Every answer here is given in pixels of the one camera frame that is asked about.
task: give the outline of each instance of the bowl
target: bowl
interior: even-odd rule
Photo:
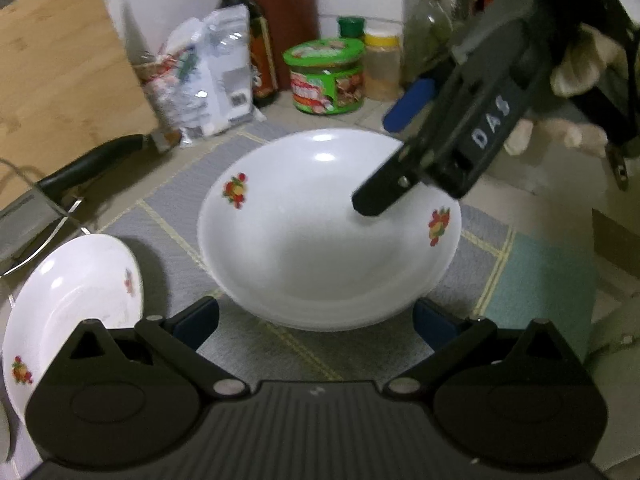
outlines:
[[[245,155],[198,216],[213,279],[265,320],[335,331],[393,316],[429,292],[456,252],[458,202],[419,184],[376,218],[353,191],[401,145],[348,128],[302,132]]]
[[[99,319],[107,328],[132,327],[142,306],[138,264],[117,238],[81,236],[47,256],[15,300],[2,343],[4,384],[20,419],[78,323]]]

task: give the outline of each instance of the knife handle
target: knife handle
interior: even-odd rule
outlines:
[[[46,195],[59,202],[64,193],[108,170],[116,162],[146,146],[146,136],[137,134],[109,140],[38,182]]]

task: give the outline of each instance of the yellow lid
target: yellow lid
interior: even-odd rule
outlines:
[[[389,30],[368,28],[364,31],[364,43],[369,46],[400,46],[400,37]]]

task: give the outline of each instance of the barcode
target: barcode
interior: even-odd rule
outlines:
[[[242,106],[243,104],[246,104],[246,95],[244,95],[244,94],[233,94],[231,96],[231,105],[233,107]]]

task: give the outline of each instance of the jar with yellow lid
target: jar with yellow lid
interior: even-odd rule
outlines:
[[[364,43],[365,95],[375,101],[395,101],[400,96],[400,37],[367,27]]]

